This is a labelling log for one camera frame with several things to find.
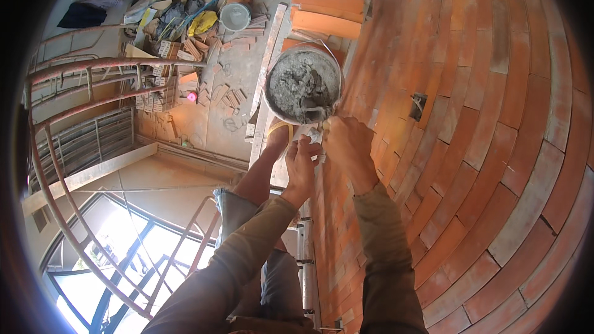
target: glass window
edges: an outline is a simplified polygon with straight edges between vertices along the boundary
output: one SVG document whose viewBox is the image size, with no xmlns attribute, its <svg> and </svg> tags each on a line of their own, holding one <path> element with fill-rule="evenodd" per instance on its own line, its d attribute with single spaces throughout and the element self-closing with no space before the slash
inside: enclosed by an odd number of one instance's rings
<svg viewBox="0 0 594 334">
<path fill-rule="evenodd" d="M 132 214 L 116 197 L 96 194 L 89 205 L 81 209 L 89 227 L 100 244 L 137 286 L 151 295 L 165 271 L 169 256 L 174 251 L 182 234 L 181 228 L 162 225 L 141 209 L 131 209 Z M 122 278 L 106 256 L 86 235 L 82 225 L 71 224 L 78 240 L 85 240 L 87 256 L 100 267 L 104 275 L 140 307 L 145 308 L 147 299 Z M 184 282 L 189 267 L 196 256 L 200 242 L 198 238 L 186 238 L 175 256 L 173 265 L 167 271 L 165 282 L 175 291 Z M 46 257 L 45 276 L 48 288 L 57 292 L 56 306 L 77 333 L 139 333 L 148 320 L 124 305 L 108 291 L 105 285 L 78 258 L 69 243 L 59 237 Z M 198 268 L 205 268 L 214 253 L 207 246 L 198 262 Z M 159 289 L 151 314 L 159 311 L 171 295 L 165 284 Z"/>
</svg>

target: yellow bag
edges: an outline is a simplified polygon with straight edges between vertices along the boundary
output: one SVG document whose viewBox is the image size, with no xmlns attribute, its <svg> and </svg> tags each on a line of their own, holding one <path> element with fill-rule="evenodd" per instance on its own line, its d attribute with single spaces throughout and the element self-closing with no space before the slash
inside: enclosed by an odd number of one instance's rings
<svg viewBox="0 0 594 334">
<path fill-rule="evenodd" d="M 188 28 L 188 36 L 194 36 L 195 33 L 203 33 L 210 29 L 219 18 L 214 11 L 204 11 L 200 13 Z"/>
</svg>

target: hand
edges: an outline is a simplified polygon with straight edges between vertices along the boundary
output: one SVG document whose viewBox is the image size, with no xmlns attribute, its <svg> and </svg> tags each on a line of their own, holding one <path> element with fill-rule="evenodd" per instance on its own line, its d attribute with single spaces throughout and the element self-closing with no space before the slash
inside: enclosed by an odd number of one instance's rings
<svg viewBox="0 0 594 334">
<path fill-rule="evenodd" d="M 328 123 L 322 141 L 326 154 L 349 177 L 355 195 L 371 191 L 380 181 L 371 159 L 373 130 L 354 117 L 332 116 Z"/>
<path fill-rule="evenodd" d="M 299 141 L 291 142 L 285 156 L 289 184 L 280 197 L 296 208 L 301 207 L 314 192 L 314 168 L 320 161 L 312 161 L 311 157 L 322 153 L 322 146 L 310 142 L 311 137 L 301 135 Z"/>
</svg>

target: metal railing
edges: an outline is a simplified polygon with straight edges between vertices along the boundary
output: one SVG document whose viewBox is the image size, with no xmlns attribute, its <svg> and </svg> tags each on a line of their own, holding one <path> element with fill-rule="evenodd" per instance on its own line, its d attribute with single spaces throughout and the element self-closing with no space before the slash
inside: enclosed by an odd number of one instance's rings
<svg viewBox="0 0 594 334">
<path fill-rule="evenodd" d="M 204 198 L 204 200 L 202 201 L 200 206 L 198 206 L 197 211 L 195 212 L 192 219 L 189 221 L 188 226 L 185 228 L 185 231 L 182 233 L 182 236 L 179 239 L 178 245 L 175 247 L 174 251 L 172 252 L 171 256 L 169 257 L 169 261 L 165 267 L 165 270 L 160 275 L 159 282 L 155 286 L 153 293 L 151 295 L 148 295 L 139 286 L 135 285 L 130 280 L 130 278 L 128 276 L 126 276 L 125 272 L 122 271 L 122 269 L 115 263 L 115 261 L 109 255 L 109 253 L 105 250 L 105 248 L 100 244 L 100 242 L 97 240 L 96 236 L 93 234 L 93 231 L 88 226 L 88 224 L 86 223 L 82 214 L 80 213 L 80 210 L 78 209 L 78 205 L 76 205 L 76 203 L 74 202 L 71 192 L 68 189 L 68 186 L 66 185 L 66 182 L 64 179 L 64 174 L 63 174 L 62 168 L 60 166 L 60 163 L 58 161 L 58 156 L 56 154 L 54 145 L 49 144 L 49 143 L 52 143 L 52 134 L 50 132 L 50 125 L 55 122 L 58 122 L 64 118 L 75 115 L 75 114 L 85 111 L 87 109 L 97 107 L 97 106 L 100 106 L 100 105 L 103 105 L 103 104 L 106 104 L 109 102 L 123 100 L 123 99 L 129 98 L 129 97 L 132 97 L 132 96 L 141 95 L 141 94 L 145 94 L 145 93 L 158 92 L 158 91 L 162 91 L 162 90 L 165 90 L 166 88 L 168 88 L 168 87 L 160 87 L 160 88 L 140 89 L 138 91 L 121 93 L 119 95 L 109 97 L 109 98 L 104 98 L 102 100 L 95 100 L 94 96 L 93 96 L 93 86 L 94 85 L 92 82 L 93 69 L 107 68 L 107 67 L 119 67 L 119 66 L 136 66 L 137 78 L 138 78 L 138 80 L 140 80 L 140 78 L 141 78 L 140 67 L 142 65 L 155 66 L 155 65 L 159 65 L 159 64 L 167 64 L 167 65 L 172 65 L 172 66 L 180 66 L 180 65 L 194 66 L 194 67 L 204 67 L 205 66 L 205 64 L 202 62 L 185 62 L 185 61 L 167 60 L 167 59 L 153 60 L 153 59 L 149 59 L 149 58 L 100 58 L 97 60 L 86 60 L 86 61 L 72 62 L 72 63 L 68 63 L 68 64 L 62 64 L 62 65 L 58 65 L 58 66 L 48 67 L 41 71 L 36 71 L 36 72 L 30 74 L 26 79 L 25 96 L 24 96 L 25 108 L 27 108 L 28 112 L 29 112 L 28 120 L 29 120 L 29 132 L 30 132 L 30 137 L 32 140 L 31 147 L 32 147 L 33 167 L 34 167 L 34 170 L 36 173 L 37 181 L 41 187 L 41 191 L 43 192 L 43 196 L 45 197 L 45 199 L 48 203 L 49 211 L 51 212 L 54 219 L 56 219 L 56 222 L 58 223 L 58 226 L 59 226 L 60 230 L 62 231 L 62 233 L 64 234 L 64 237 L 66 238 L 66 240 L 70 243 L 70 245 L 72 245 L 72 248 L 75 250 L 78 257 L 82 260 L 83 263 L 85 263 L 87 265 L 89 270 L 97 276 L 97 278 L 108 288 L 108 290 L 111 293 L 113 293 L 116 297 L 118 297 L 129 308 L 133 309 L 136 313 L 138 313 L 140 316 L 142 316 L 146 319 L 152 319 L 152 317 L 153 317 L 150 314 L 150 311 L 153 307 L 153 304 L 155 302 L 155 299 L 157 297 L 157 294 L 159 293 L 161 286 L 165 282 L 165 276 L 167 275 L 167 271 L 173 264 L 175 255 L 178 252 L 179 248 L 181 247 L 181 244 L 183 243 L 185 238 L 188 236 L 192 226 L 195 225 L 196 218 L 200 214 L 202 209 L 204 208 L 204 205 L 207 203 L 208 200 L 214 200 L 214 198 L 212 196 L 207 196 Z M 89 95 L 89 101 L 85 104 L 70 108 L 66 111 L 63 111 L 56 115 L 53 115 L 53 116 L 43 120 L 42 122 L 35 124 L 33 122 L 32 86 L 35 84 L 42 83 L 50 78 L 55 78 L 57 76 L 61 76 L 64 73 L 68 73 L 68 72 L 73 73 L 73 72 L 77 72 L 77 71 L 85 71 L 87 73 L 87 90 L 88 90 L 88 95 Z M 60 183 L 62 184 L 64 194 L 67 197 L 68 203 L 72 207 L 72 210 L 76 214 L 76 217 L 80 221 L 81 225 L 85 228 L 85 230 L 86 230 L 87 234 L 90 236 L 91 240 L 94 241 L 95 245 L 100 249 L 101 253 L 106 256 L 106 258 L 113 265 L 115 270 L 118 273 L 120 273 L 120 275 L 122 275 L 122 277 L 124 277 L 137 292 L 142 294 L 148 300 L 148 303 L 144 309 L 141 308 L 137 303 L 135 303 L 128 295 L 124 294 L 109 278 L 107 278 L 101 272 L 99 267 L 85 253 L 83 245 L 77 241 L 76 237 L 72 233 L 72 230 L 70 230 L 68 223 L 64 219 L 60 209 L 58 208 L 58 205 L 56 204 L 56 200 L 52 196 L 52 193 L 49 189 L 49 184 L 48 184 L 48 180 L 46 178 L 46 174 L 43 170 L 44 168 L 41 163 L 38 145 L 36 143 L 36 134 L 40 131 L 45 132 L 46 140 L 48 142 L 49 152 L 50 152 L 50 155 L 52 158 L 52 163 L 54 165 L 56 174 L 58 176 Z M 206 244 L 210 241 L 210 237 L 212 235 L 212 232 L 214 231 L 214 227 L 219 219 L 219 216 L 220 216 L 219 212 L 216 212 L 215 216 L 214 216 L 214 218 L 206 232 L 203 232 L 200 229 L 200 227 L 198 227 L 198 229 L 203 234 L 203 239 L 202 239 L 202 242 L 200 243 L 200 247 L 198 249 L 197 256 L 194 259 L 194 263 L 192 263 L 192 268 L 190 268 L 189 273 L 191 273 L 193 270 L 195 270 L 197 263 L 200 260 L 202 253 L 204 252 Z"/>
</svg>

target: long sleeve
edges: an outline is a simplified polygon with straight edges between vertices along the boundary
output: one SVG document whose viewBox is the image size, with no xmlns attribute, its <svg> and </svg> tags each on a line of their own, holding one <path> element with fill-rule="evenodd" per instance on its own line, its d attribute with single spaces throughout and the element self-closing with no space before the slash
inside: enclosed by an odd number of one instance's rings
<svg viewBox="0 0 594 334">
<path fill-rule="evenodd" d="M 296 212 L 280 197 L 262 204 L 214 252 L 208 267 L 189 275 L 143 333 L 227 333 L 226 318 L 242 286 L 256 276 Z"/>
<path fill-rule="evenodd" d="M 367 256 L 361 334 L 427 333 L 415 293 L 415 271 L 405 229 L 385 187 L 355 196 L 355 211 Z"/>
</svg>

